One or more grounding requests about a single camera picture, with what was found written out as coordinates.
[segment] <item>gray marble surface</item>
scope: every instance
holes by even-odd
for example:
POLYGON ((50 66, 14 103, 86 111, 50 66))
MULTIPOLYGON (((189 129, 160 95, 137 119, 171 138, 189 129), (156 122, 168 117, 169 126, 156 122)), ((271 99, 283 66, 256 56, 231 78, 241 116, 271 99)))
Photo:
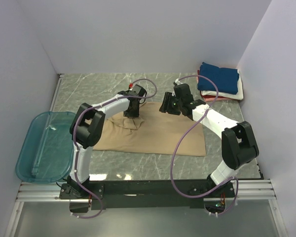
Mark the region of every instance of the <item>gray marble surface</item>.
MULTIPOLYGON (((131 81, 139 78, 152 79, 158 93, 148 101, 162 102, 165 91, 173 91, 176 78, 192 75, 174 73, 149 74, 65 74, 61 75, 53 111, 71 111, 76 113, 82 103, 96 104, 126 90, 131 81)), ((190 85, 194 99, 201 98, 197 90, 196 78, 185 79, 190 85)), ((152 94, 154 87, 145 81, 139 82, 148 94, 152 94)), ((243 121, 241 110, 236 101, 217 101, 213 109, 224 116, 243 121)), ((176 179, 203 179, 212 173, 222 160, 221 140, 203 127, 205 136, 205 157, 176 156, 174 177, 176 179)), ((153 180, 170 178, 170 155, 123 153, 112 151, 93 151, 90 163, 91 179, 97 180, 153 180)), ((260 178, 257 161, 243 167, 238 178, 260 178)))

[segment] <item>white wall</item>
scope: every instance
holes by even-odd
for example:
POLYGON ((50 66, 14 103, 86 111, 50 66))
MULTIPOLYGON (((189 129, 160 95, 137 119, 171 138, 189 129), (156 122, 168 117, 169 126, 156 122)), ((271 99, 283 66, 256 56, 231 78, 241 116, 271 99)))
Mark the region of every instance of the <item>white wall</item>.
POLYGON ((270 0, 18 0, 59 73, 237 66, 270 0))
POLYGON ((272 1, 238 68, 259 163, 296 237, 296 0, 272 1))
POLYGON ((31 120, 48 111, 57 75, 16 0, 0 0, 0 236, 20 180, 14 168, 31 120))

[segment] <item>folded cloth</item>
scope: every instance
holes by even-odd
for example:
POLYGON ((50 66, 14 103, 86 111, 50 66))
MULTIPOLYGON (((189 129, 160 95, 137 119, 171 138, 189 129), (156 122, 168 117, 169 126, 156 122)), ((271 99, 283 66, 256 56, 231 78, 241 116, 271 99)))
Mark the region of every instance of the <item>folded cloth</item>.
MULTIPOLYGON (((215 83, 220 92, 233 95, 238 92, 237 83, 239 74, 237 69, 219 68, 203 62, 199 74, 215 83)), ((215 91, 214 86, 207 80, 198 80, 197 89, 215 91)))
MULTIPOLYGON (((218 96, 222 96, 222 97, 230 98, 230 99, 234 99, 234 100, 243 100, 242 80, 241 80, 239 71, 238 71, 238 74, 239 74, 239 79, 238 79, 238 83, 237 83, 238 93, 233 95, 233 94, 228 94, 228 93, 224 93, 224 92, 219 92, 218 96)), ((215 90, 214 91, 202 90, 201 96, 205 96, 205 95, 216 96, 216 91, 215 90)))
MULTIPOLYGON (((211 102, 215 99, 215 95, 202 95, 201 94, 201 96, 205 102, 211 102)), ((219 96, 216 101, 219 101, 219 100, 233 100, 233 99, 219 96)))
MULTIPOLYGON (((126 118, 123 112, 112 116, 104 122, 101 139, 93 149, 172 155, 182 134, 195 122, 183 115, 161 113, 160 106, 159 102, 146 102, 140 107, 139 118, 126 118)), ((206 155, 201 124, 182 140, 177 154, 206 155)))

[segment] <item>folded blue towel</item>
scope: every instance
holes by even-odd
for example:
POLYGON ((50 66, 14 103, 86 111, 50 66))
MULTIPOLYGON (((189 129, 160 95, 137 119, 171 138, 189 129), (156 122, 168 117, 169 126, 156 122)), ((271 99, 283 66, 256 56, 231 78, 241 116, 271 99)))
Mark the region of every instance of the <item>folded blue towel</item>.
MULTIPOLYGON (((219 68, 203 62, 200 67, 199 74, 207 77, 215 83, 219 92, 225 92, 233 95, 238 93, 237 83, 239 74, 237 69, 219 68)), ((199 78, 198 80, 197 89, 215 91, 214 86, 209 81, 202 78, 199 78)))

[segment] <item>blue plastic bin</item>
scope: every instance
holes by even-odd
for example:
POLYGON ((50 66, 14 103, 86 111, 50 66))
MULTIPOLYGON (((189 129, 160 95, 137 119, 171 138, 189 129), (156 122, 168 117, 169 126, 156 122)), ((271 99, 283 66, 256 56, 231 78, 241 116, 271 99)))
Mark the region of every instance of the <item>blue plastic bin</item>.
POLYGON ((74 147, 69 128, 72 112, 45 112, 32 121, 15 171, 30 183, 54 183, 67 177, 73 163, 74 147))

